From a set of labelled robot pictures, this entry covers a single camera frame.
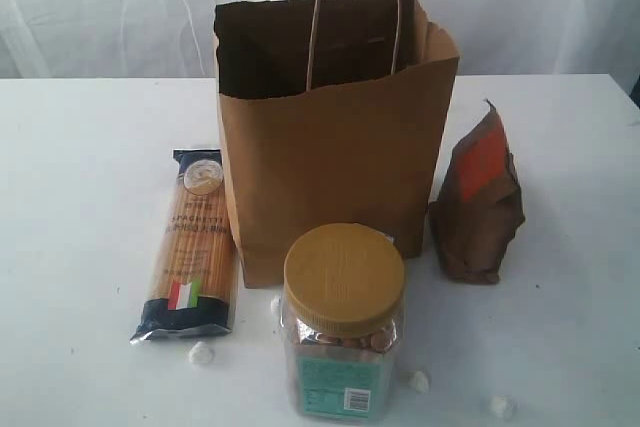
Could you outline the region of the brown pouch with orange label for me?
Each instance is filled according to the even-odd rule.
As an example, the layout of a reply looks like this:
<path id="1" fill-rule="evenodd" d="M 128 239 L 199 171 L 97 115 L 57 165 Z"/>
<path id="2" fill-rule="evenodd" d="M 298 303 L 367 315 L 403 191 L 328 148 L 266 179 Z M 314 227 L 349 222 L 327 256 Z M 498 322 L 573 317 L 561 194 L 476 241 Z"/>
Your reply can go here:
<path id="1" fill-rule="evenodd" d="M 453 148 L 446 175 L 429 205 L 442 272 L 450 280 L 495 285 L 509 243 L 525 222 L 522 189 L 495 105 Z"/>

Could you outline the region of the large brown paper bag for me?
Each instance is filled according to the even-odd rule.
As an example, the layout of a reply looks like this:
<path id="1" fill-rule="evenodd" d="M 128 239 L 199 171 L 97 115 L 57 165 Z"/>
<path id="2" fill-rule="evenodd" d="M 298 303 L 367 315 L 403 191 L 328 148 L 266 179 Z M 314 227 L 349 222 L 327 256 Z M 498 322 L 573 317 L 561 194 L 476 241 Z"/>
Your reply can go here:
<path id="1" fill-rule="evenodd" d="M 290 246 L 329 223 L 418 256 L 459 62 L 419 0 L 220 4 L 214 47 L 245 285 L 280 284 Z"/>

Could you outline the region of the clear jar with yellow lid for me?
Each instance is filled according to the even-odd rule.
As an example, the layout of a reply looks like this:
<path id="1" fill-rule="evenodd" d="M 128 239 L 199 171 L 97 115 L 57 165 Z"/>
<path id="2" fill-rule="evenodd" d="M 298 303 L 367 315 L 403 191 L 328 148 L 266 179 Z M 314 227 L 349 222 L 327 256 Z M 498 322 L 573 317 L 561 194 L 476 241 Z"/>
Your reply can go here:
<path id="1" fill-rule="evenodd" d="M 342 422 L 381 416 L 403 336 L 405 282 L 393 242 L 370 227 L 327 224 L 293 243 L 279 324 L 300 414 Z"/>

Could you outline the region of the white crumb behind jar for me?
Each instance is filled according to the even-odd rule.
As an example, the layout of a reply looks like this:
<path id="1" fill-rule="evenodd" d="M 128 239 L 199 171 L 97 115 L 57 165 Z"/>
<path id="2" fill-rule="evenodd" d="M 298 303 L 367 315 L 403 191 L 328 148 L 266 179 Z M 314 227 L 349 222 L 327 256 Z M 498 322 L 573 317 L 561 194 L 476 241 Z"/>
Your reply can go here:
<path id="1" fill-rule="evenodd" d="M 281 297 L 279 295 L 275 295 L 270 302 L 270 311 L 274 316 L 279 316 L 281 314 Z"/>

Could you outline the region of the spaghetti packet with Italian flag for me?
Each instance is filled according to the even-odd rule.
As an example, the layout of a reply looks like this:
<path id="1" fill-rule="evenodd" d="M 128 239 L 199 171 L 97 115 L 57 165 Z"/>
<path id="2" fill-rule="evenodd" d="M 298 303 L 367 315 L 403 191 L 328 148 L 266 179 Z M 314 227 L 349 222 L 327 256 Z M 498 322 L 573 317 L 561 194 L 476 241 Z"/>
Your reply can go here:
<path id="1" fill-rule="evenodd" d="M 132 344 L 233 328 L 237 272 L 221 152 L 175 150 L 173 158 L 173 200 Z"/>

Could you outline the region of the white crumb near spaghetti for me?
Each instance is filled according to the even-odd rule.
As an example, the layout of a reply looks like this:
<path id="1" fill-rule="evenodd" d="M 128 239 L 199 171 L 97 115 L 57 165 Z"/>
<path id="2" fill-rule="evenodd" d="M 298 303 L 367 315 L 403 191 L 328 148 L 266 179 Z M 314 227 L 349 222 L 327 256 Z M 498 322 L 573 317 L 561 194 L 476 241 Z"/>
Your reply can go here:
<path id="1" fill-rule="evenodd" d="M 189 363 L 198 368 L 209 366 L 214 357 L 213 348 L 204 341 L 198 341 L 188 352 Z"/>

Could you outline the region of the white crumb near jar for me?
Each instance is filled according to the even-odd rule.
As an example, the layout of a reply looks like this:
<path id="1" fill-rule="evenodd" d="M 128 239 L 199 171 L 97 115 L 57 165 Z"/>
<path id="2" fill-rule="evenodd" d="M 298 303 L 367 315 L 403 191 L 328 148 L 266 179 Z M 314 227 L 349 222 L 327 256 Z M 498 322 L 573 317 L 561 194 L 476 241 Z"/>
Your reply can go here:
<path id="1" fill-rule="evenodd" d="M 409 386 L 416 392 L 425 394 L 430 390 L 430 380 L 423 371 L 414 371 L 409 378 Z"/>

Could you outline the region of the white crumb at front right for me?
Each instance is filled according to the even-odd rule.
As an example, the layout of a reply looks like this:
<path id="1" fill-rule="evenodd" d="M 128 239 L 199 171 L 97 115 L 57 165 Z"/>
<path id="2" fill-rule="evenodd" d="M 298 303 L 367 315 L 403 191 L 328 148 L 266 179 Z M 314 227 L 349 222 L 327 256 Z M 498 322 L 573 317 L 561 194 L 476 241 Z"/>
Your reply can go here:
<path id="1" fill-rule="evenodd" d="M 509 396 L 496 395 L 490 399 L 489 407 L 497 419 L 508 421 L 515 413 L 516 403 Z"/>

